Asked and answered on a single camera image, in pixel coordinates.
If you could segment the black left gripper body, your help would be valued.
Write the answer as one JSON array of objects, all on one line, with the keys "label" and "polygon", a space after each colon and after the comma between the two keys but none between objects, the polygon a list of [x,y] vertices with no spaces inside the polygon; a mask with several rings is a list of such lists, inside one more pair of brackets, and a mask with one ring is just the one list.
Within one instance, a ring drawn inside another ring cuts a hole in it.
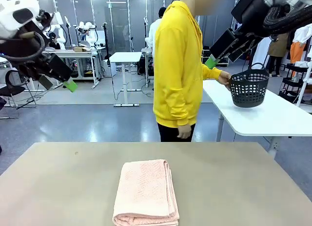
[{"label": "black left gripper body", "polygon": [[[43,34],[41,29],[33,22],[28,22],[24,27],[22,27],[19,33],[23,32],[37,32],[44,40],[44,48],[47,46],[47,37]],[[26,57],[35,54],[41,48],[40,38],[34,36],[33,38],[26,39],[22,41],[22,47],[19,48],[20,55]],[[38,57],[28,60],[25,63],[19,63],[17,69],[24,75],[43,75],[46,69],[46,64],[44,63],[45,57],[39,55]]]}]

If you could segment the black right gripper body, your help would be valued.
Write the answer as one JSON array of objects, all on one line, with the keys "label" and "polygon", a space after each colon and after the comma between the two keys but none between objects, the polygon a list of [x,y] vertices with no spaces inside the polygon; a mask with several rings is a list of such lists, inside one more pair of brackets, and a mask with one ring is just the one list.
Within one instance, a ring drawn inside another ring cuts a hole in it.
[{"label": "black right gripper body", "polygon": [[231,11],[232,16],[241,24],[235,32],[267,37],[268,33],[263,28],[263,22],[268,11],[269,6],[264,0],[240,0]]}]

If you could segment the person's left hand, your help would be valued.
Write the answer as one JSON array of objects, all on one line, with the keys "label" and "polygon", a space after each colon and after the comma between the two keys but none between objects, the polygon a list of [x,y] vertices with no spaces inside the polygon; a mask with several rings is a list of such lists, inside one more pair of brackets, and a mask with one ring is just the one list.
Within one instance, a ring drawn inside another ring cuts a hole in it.
[{"label": "person's left hand", "polygon": [[230,80],[231,80],[231,75],[230,75],[230,73],[225,72],[225,71],[221,71],[221,72],[220,72],[220,75],[219,75],[219,77],[218,77],[218,79],[217,79],[217,81],[218,81],[220,84],[224,85],[224,86],[229,86]]}]

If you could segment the person's right hand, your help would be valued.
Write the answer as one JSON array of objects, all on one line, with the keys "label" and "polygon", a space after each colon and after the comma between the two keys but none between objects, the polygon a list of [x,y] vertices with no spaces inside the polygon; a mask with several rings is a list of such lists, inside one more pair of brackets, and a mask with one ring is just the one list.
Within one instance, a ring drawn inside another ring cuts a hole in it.
[{"label": "person's right hand", "polygon": [[189,124],[182,125],[178,127],[178,138],[187,139],[191,136],[192,128]]}]

